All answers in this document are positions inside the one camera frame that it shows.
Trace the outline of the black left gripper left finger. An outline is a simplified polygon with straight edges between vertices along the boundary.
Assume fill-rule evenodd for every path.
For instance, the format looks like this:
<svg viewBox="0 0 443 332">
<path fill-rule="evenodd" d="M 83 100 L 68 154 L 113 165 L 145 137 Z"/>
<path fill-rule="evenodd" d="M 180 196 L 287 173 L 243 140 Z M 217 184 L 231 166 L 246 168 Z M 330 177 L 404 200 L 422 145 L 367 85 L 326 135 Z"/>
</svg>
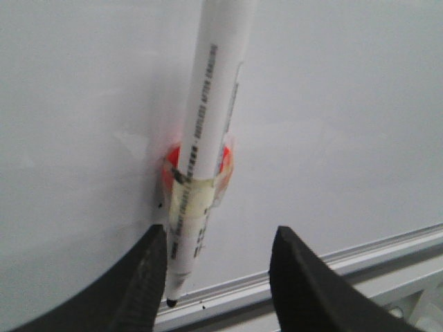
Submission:
<svg viewBox="0 0 443 332">
<path fill-rule="evenodd" d="M 152 331 L 165 273 L 160 224 L 3 256 L 1 330 Z"/>
</svg>

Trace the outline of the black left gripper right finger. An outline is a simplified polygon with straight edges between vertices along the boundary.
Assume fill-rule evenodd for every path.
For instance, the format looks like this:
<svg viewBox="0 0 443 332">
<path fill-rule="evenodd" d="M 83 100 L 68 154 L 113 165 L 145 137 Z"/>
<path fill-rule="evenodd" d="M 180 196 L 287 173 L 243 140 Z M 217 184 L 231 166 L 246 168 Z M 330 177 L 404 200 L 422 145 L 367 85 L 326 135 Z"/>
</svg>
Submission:
<svg viewBox="0 0 443 332">
<path fill-rule="evenodd" d="M 391 317 L 328 268 L 287 227 L 275 234 L 270 264 L 282 331 L 390 331 Z"/>
</svg>

